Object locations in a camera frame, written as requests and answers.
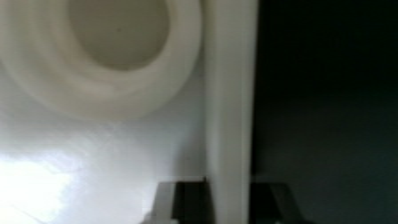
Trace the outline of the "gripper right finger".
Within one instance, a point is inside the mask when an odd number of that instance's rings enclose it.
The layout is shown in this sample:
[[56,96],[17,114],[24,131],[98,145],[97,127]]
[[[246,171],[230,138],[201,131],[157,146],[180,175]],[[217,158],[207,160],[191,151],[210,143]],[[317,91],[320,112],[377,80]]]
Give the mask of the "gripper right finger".
[[303,215],[285,183],[251,185],[251,224],[317,224]]

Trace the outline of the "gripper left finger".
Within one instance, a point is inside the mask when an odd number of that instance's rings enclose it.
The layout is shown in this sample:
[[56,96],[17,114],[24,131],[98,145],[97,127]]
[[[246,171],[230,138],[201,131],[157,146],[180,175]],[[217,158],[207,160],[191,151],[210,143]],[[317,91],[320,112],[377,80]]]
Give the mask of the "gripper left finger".
[[209,224],[209,186],[203,179],[159,183],[153,207],[141,224]]

